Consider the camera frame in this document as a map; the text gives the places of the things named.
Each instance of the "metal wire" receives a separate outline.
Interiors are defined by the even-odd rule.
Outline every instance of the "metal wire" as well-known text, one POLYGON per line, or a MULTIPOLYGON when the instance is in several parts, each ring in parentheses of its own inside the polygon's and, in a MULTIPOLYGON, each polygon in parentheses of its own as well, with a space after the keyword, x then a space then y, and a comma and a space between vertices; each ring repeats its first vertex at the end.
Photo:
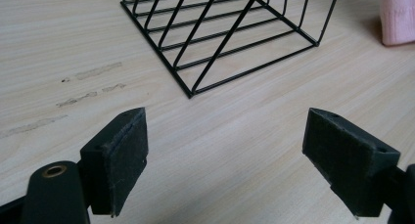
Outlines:
POLYGON ((186 95, 189 98, 192 98, 193 96, 195 96, 197 94, 206 92, 207 90, 218 87, 218 86, 223 85, 225 83, 228 83, 232 80, 241 78, 245 75, 248 75, 250 73, 253 73, 255 71, 263 69, 265 67, 269 67, 269 66, 274 65, 278 62, 289 59, 292 56, 295 56, 297 54, 305 52, 305 51, 307 51, 311 48, 319 46, 320 42, 321 42, 321 40, 324 36, 324 33, 326 31, 328 22, 329 22, 329 20, 332 16, 333 11, 334 11, 336 2, 337 2, 337 0, 332 1, 329 12, 328 12, 328 15, 326 17, 326 20, 324 21, 324 25, 323 25, 323 28, 321 30, 320 36, 319 36, 318 39, 314 39, 312 36, 310 36, 304 30, 301 29, 304 18, 305 18, 306 9, 307 9, 309 0, 304 0, 304 4, 303 4, 303 7, 302 7, 302 12, 301 12, 299 24, 295 24, 295 23, 291 22, 290 20, 288 20, 285 17, 286 12, 287 12, 287 8, 288 8, 288 0, 284 0, 283 12, 282 13, 279 13, 278 11, 276 11, 275 9, 273 9, 270 6, 270 0, 265 0, 265 1, 263 1, 263 0, 248 0, 247 4, 244 6, 244 8, 242 10, 236 10, 236 11, 216 14, 216 15, 213 15, 213 16, 208 16, 208 12, 209 12, 212 5, 231 3, 231 2, 241 1, 241 0, 208 0, 206 2, 198 2, 198 3, 193 3, 193 4, 185 4, 186 0, 178 0, 178 3, 175 7, 158 9, 158 5, 162 1, 163 0, 122 0, 120 2, 120 4, 121 4, 122 8, 125 10, 125 12, 130 16, 130 18, 137 25, 137 27, 142 32, 144 37, 147 39, 149 44, 152 46, 154 51, 158 54, 161 61, 164 63, 164 65, 167 67, 167 69, 170 71, 170 73, 172 74, 174 79, 177 81, 177 83, 180 85, 180 87, 183 89, 183 91, 186 93, 186 95), (140 11, 139 13, 136 13, 136 11, 138 10, 137 9, 138 6, 140 4, 144 4, 144 3, 153 3, 153 5, 151 7, 151 10, 147 11, 147 12, 146 11, 144 11, 144 12, 140 11), (181 13, 181 11, 192 10, 192 9, 197 9, 197 8, 203 8, 203 10, 202 10, 201 14, 199 15, 199 17, 196 20, 188 20, 188 21, 185 21, 185 22, 175 22, 176 17, 181 13), (241 21, 244 19, 244 17, 248 13, 252 13, 254 11, 261 11, 261 10, 266 10, 267 12, 271 13, 274 16, 274 18, 266 19, 266 20, 263 20, 263 21, 254 22, 254 23, 250 23, 250 24, 241 25, 241 21), (171 16, 168 19, 167 25, 150 27, 150 23, 151 23, 153 17, 157 16, 157 15, 161 15, 161 14, 163 14, 163 15, 164 14, 171 14, 171 16), (197 33, 199 27, 201 26, 201 24, 203 22, 222 20, 224 18, 228 18, 228 17, 231 17, 231 16, 237 16, 237 19, 231 25, 231 28, 229 30, 224 30, 224 31, 220 31, 220 32, 217 32, 217 33, 213 33, 213 34, 201 36, 201 37, 198 37, 198 38, 194 38, 195 34, 197 33), (145 19, 145 22, 140 23, 139 22, 140 18, 145 19), (241 47, 237 47, 237 48, 234 48, 234 49, 231 49, 231 50, 228 50, 228 51, 223 51, 224 47, 226 46, 226 44, 228 43, 230 38, 234 35, 234 33, 244 31, 244 30, 249 30, 249 29, 252 29, 254 27, 262 26, 262 25, 265 25, 267 23, 276 22, 276 21, 283 22, 284 24, 286 24, 290 28, 290 30, 282 32, 280 34, 275 34, 273 36, 270 36, 270 37, 267 37, 267 38, 264 38, 264 39, 257 40, 255 42, 252 42, 252 43, 247 44, 247 45, 243 45, 241 47), (165 38, 167 37, 168 33, 172 29, 179 28, 179 27, 184 27, 184 26, 189 26, 189 25, 192 25, 193 27, 192 27, 189 35, 186 37, 185 41, 163 46, 163 42, 164 42, 165 38), (155 38, 152 36, 152 34, 159 33, 159 32, 161 32, 161 38, 158 42, 156 42, 155 38), (275 60, 267 62, 263 65, 258 66, 258 67, 252 67, 252 68, 250 68, 248 70, 245 70, 241 73, 235 74, 233 76, 230 76, 230 77, 227 77, 227 78, 222 79, 220 81, 217 81, 215 83, 212 83, 211 85, 205 86, 203 88, 199 88, 201 82, 204 80, 207 73, 213 67, 213 65, 214 65, 214 63, 217 59, 220 59, 222 57, 229 56, 229 55, 232 55, 232 54, 235 54, 235 53, 238 53, 238 52, 246 51, 248 49, 251 49, 252 47, 262 45, 264 43, 267 43, 267 42, 270 42, 270 41, 273 41, 273 40, 280 39, 280 38, 285 37, 289 34, 298 34, 298 35, 300 35, 306 41, 309 42, 309 45, 304 47, 304 48, 301 48, 299 50, 296 50, 296 51, 294 51, 294 52, 292 52, 288 55, 278 57, 275 60), (214 51, 214 53, 211 57, 203 58, 203 59, 200 59, 200 60, 193 61, 191 63, 180 65, 180 61, 182 60, 183 55, 186 53, 186 51, 189 49, 189 47, 191 45, 201 43, 201 42, 206 42, 206 41, 209 41, 211 39, 218 38, 218 37, 223 37, 223 40, 220 42, 219 46, 214 51), (174 61, 171 63, 166 58, 164 53, 167 52, 167 51, 174 50, 174 49, 180 49, 180 50, 179 50, 177 56, 175 57, 174 61), (205 63, 207 63, 207 65, 203 68, 202 73, 199 75, 196 82, 193 85, 191 85, 191 87, 188 86, 183 81, 183 79, 180 77, 180 75, 178 74, 178 71, 180 71, 182 69, 186 69, 186 68, 194 67, 194 66, 199 66, 199 65, 205 64, 205 63))

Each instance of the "table surface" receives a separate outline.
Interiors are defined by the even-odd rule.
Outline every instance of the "table surface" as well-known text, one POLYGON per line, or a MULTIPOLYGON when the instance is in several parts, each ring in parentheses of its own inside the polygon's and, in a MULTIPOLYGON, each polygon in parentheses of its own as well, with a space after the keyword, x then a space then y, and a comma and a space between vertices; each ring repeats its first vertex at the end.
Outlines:
MULTIPOLYGON (((356 220, 301 153, 313 107, 401 151, 400 168, 415 162, 415 44, 382 45, 379 0, 339 0, 319 48, 191 100, 119 1, 0 0, 0 204, 145 107, 148 165, 120 217, 92 223, 387 222, 386 206, 356 220)), ((311 8, 313 29, 324 8, 311 8)))

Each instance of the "scratch mark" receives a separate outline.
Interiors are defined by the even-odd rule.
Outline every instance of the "scratch mark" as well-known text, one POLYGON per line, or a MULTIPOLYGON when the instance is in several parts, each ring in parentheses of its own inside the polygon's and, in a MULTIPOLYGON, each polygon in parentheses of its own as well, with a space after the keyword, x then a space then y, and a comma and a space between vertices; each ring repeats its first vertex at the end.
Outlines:
POLYGON ((64 101, 62 103, 58 103, 56 106, 58 106, 58 108, 61 108, 61 107, 67 106, 67 105, 75 104, 75 103, 77 103, 77 102, 79 102, 79 101, 81 101, 83 99, 86 99, 86 98, 95 97, 97 95, 98 95, 97 92, 90 92, 90 93, 88 93, 88 94, 86 94, 86 95, 84 95, 82 97, 76 98, 76 99, 70 98, 70 99, 68 99, 68 100, 66 100, 66 101, 64 101))
POLYGON ((10 129, 10 130, 7 130, 7 131, 0 132, 0 139, 7 138, 7 137, 12 136, 14 134, 24 133, 24 132, 27 132, 27 131, 30 131, 30 130, 33 130, 33 129, 37 129, 39 127, 51 124, 51 123, 53 123, 57 120, 65 118, 67 116, 68 116, 67 114, 64 114, 64 115, 60 115, 60 116, 57 116, 57 117, 40 119, 40 120, 38 120, 34 123, 31 123, 31 124, 28 124, 28 125, 25 125, 25 126, 21 126, 21 127, 17 127, 17 128, 14 128, 14 129, 10 129))
POLYGON ((118 63, 108 65, 108 66, 105 66, 105 67, 98 67, 98 68, 95 68, 95 69, 87 70, 85 72, 80 72, 80 73, 76 74, 75 76, 78 80, 83 80, 83 79, 86 79, 86 78, 91 77, 91 76, 100 75, 105 71, 109 71, 109 70, 117 68, 117 67, 122 67, 122 62, 118 62, 118 63))
POLYGON ((117 84, 116 86, 113 86, 113 87, 107 87, 107 88, 104 88, 103 89, 103 91, 104 92, 110 92, 110 91, 113 91, 114 89, 116 89, 116 88, 120 88, 120 89, 122 89, 122 88, 124 88, 126 85, 125 84, 117 84))

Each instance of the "wire basket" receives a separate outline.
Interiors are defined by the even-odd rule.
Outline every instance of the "wire basket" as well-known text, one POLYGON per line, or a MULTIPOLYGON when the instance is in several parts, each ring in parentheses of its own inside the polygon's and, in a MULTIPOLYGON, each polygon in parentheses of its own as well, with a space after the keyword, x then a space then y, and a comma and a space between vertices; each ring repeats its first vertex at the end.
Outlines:
POLYGON ((303 28, 310 0, 281 1, 282 12, 273 9, 270 0, 122 0, 120 3, 186 95, 192 98, 320 45, 337 0, 329 0, 317 38, 303 28), (298 23, 288 19, 290 3, 299 11, 298 23), (284 52, 274 52, 281 47, 284 52))

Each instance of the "wire rack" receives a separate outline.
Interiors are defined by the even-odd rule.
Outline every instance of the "wire rack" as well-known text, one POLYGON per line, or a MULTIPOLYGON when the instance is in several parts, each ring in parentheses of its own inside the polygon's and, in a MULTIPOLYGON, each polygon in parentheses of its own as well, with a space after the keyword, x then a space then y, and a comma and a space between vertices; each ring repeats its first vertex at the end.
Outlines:
POLYGON ((120 4, 192 98, 320 45, 337 0, 330 0, 318 38, 303 30, 309 0, 293 3, 300 10, 298 23, 286 16, 288 1, 283 0, 282 12, 273 9, 270 0, 122 0, 120 4), (283 54, 273 52, 279 46, 270 43, 284 39, 280 46, 293 48, 283 54), (255 49, 260 46, 265 49, 259 53, 266 50, 271 59, 258 56, 255 49))

